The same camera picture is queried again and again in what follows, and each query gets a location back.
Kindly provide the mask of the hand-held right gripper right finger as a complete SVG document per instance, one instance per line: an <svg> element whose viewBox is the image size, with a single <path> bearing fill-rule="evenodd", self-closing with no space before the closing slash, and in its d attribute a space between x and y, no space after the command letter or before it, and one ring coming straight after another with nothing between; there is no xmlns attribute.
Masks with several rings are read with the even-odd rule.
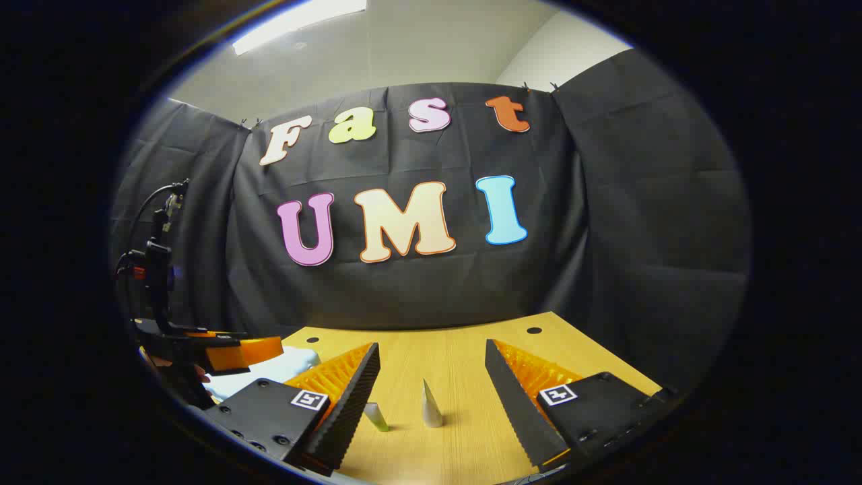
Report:
<svg viewBox="0 0 862 485"><path fill-rule="evenodd" d="M644 393L601 371L580 377L498 339L484 366L530 463L542 472L581 470L643 435L664 417L673 393Z"/></svg>

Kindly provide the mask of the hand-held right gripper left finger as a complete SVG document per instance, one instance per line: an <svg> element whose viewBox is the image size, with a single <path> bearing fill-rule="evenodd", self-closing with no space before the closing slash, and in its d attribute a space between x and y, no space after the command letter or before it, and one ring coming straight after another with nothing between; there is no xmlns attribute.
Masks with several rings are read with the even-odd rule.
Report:
<svg viewBox="0 0 862 485"><path fill-rule="evenodd" d="M330 476L341 467L379 372L379 344L367 343L285 383L258 378L203 415L272 460Z"/></svg>

